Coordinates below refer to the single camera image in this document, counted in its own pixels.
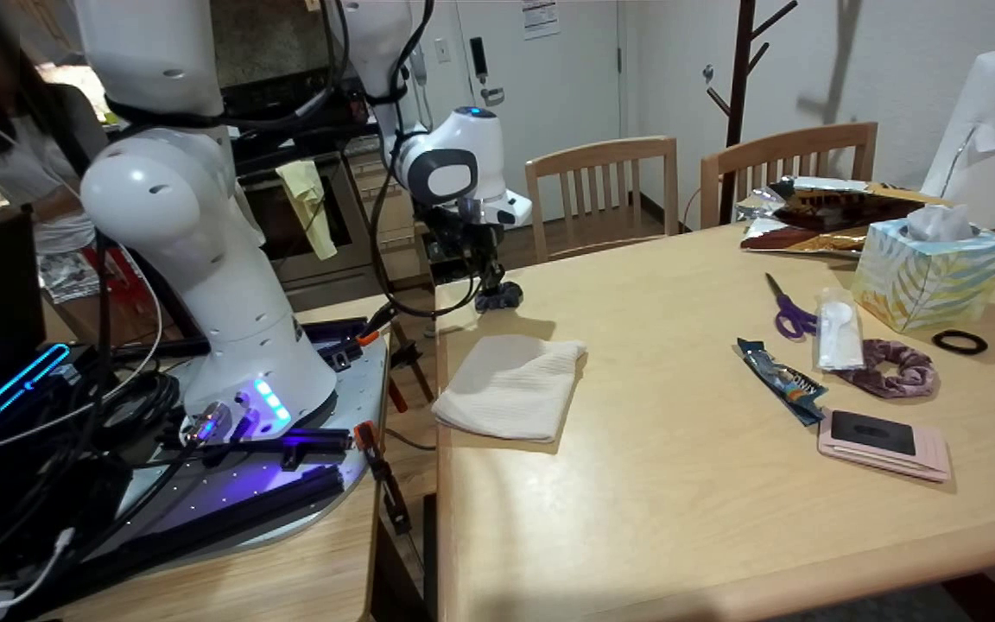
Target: folded cloth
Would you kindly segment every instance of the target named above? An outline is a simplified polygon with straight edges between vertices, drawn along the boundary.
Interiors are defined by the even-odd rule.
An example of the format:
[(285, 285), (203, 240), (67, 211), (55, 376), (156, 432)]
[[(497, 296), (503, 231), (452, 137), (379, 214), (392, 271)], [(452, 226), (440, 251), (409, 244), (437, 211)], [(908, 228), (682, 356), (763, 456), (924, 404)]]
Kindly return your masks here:
[(431, 410), (501, 440), (556, 440), (577, 380), (581, 343), (479, 338)]
[(316, 159), (293, 159), (275, 168), (287, 188), (287, 202), (293, 208), (293, 219), (301, 220), (303, 240), (310, 243), (318, 258), (334, 256), (328, 211), (325, 211), (325, 188)]

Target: chair backrest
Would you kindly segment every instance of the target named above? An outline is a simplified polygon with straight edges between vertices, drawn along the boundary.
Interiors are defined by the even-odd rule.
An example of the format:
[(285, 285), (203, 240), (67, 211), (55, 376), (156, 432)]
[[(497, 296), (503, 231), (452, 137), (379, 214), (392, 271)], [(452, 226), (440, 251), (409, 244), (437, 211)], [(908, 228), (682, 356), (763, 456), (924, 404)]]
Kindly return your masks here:
[(528, 198), (532, 198), (532, 256), (549, 256), (547, 243), (547, 184), (556, 184), (564, 202), (564, 235), (571, 244), (577, 240), (596, 240), (596, 244), (631, 243), (647, 231), (640, 167), (660, 167), (662, 180), (662, 235), (678, 231), (678, 137), (674, 134), (635, 134), (615, 142), (589, 142), (577, 149), (549, 152), (524, 163)]
[(767, 134), (745, 146), (731, 146), (701, 159), (701, 228), (723, 220), (723, 180), (731, 176), (731, 202), (756, 188), (769, 188), (780, 176), (873, 176), (878, 126), (827, 126), (783, 134)]

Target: tissue box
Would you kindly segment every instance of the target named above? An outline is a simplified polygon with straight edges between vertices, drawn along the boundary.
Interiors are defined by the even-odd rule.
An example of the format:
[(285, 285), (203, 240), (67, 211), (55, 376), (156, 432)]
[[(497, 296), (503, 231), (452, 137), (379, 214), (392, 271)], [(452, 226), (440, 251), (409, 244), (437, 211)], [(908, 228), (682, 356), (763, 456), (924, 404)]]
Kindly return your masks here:
[(995, 286), (995, 231), (916, 243), (904, 220), (873, 220), (857, 263), (857, 304), (896, 333), (978, 323)]

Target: pink phone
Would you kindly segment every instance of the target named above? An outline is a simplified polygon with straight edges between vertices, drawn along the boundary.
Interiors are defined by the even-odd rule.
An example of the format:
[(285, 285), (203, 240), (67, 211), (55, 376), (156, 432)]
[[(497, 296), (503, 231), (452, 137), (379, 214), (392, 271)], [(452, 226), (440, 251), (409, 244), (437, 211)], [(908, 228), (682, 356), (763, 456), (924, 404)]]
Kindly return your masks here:
[(926, 482), (950, 482), (950, 452), (935, 428), (833, 410), (819, 424), (822, 456), (897, 469)]

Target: phone case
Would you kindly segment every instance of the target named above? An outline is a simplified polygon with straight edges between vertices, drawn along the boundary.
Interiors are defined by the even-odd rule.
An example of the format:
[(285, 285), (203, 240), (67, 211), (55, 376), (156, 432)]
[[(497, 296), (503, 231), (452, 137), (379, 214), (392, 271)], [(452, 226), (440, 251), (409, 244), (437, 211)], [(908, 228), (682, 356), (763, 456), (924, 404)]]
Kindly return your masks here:
[(859, 441), (848, 441), (848, 440), (833, 440), (833, 416), (822, 418), (819, 424), (819, 440), (814, 440), (814, 448), (822, 456), (833, 456), (833, 460), (849, 460), (849, 462), (866, 462), (866, 466), (878, 466), (878, 469), (896, 469), (896, 475), (908, 475), (908, 478), (924, 478), (924, 482), (950, 482), (950, 452), (947, 452), (947, 441), (935, 428), (926, 428), (926, 424), (908, 424), (912, 428), (912, 447), (916, 452), (904, 456), (904, 452), (887, 452), (887, 448), (878, 448), (878, 447), (859, 447)]

